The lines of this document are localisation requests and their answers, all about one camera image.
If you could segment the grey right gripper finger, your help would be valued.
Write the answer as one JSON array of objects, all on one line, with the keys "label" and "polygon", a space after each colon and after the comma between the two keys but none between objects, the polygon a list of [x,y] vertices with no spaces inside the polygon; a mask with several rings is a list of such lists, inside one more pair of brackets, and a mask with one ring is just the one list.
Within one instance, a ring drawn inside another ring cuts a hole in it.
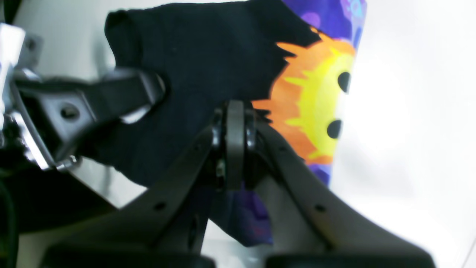
[{"label": "grey right gripper finger", "polygon": [[271,222],[267,261],[431,261],[427,251],[386,231],[333,194],[284,138],[245,109],[245,185]]}]

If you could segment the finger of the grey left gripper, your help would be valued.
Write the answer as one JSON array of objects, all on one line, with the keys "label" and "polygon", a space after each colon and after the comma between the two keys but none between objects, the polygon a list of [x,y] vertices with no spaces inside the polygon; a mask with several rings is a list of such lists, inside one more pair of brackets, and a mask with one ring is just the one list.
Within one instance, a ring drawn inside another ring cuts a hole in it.
[{"label": "finger of the grey left gripper", "polygon": [[199,255],[210,204],[219,190],[240,190],[245,105],[215,112],[168,173],[116,213],[51,246],[44,261],[206,261]]}]

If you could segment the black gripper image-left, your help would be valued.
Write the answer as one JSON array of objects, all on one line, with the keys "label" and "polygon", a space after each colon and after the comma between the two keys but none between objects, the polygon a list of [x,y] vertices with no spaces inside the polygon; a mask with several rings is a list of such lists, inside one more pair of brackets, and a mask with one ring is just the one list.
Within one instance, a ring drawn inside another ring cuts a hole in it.
[{"label": "black gripper image-left", "polygon": [[162,78],[137,68],[116,68],[95,83],[41,82],[34,68],[42,39],[5,23],[0,31],[1,139],[41,170],[70,169],[90,132],[165,97]]}]

